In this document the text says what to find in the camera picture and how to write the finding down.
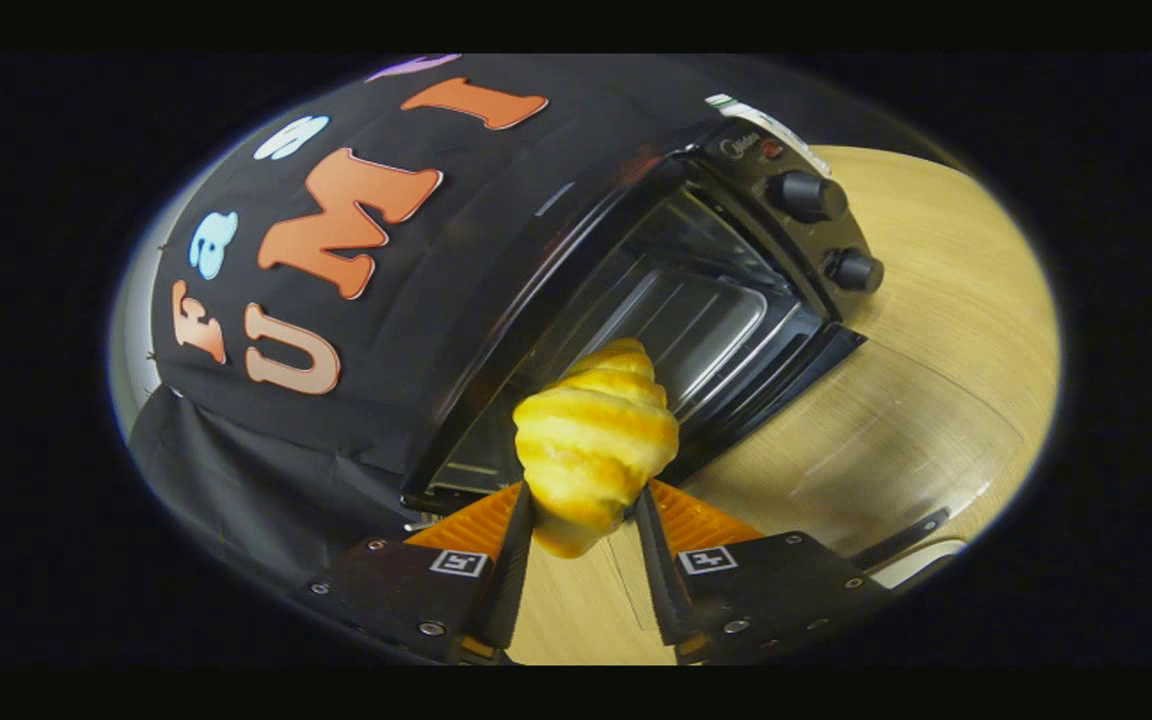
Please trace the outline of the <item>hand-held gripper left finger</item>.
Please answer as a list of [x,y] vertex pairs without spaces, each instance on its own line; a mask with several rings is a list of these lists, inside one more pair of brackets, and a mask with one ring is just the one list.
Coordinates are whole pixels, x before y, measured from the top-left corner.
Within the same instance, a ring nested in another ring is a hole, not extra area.
[[508,664],[524,591],[526,483],[500,488],[410,538],[367,538],[306,579],[301,605],[406,664]]

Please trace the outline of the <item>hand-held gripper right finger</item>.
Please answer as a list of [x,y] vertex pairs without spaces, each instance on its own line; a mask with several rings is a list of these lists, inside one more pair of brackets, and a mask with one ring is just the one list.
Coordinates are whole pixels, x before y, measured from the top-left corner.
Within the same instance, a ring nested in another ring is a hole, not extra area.
[[770,664],[861,626],[888,588],[813,537],[765,536],[650,480],[635,507],[660,638],[681,664]]

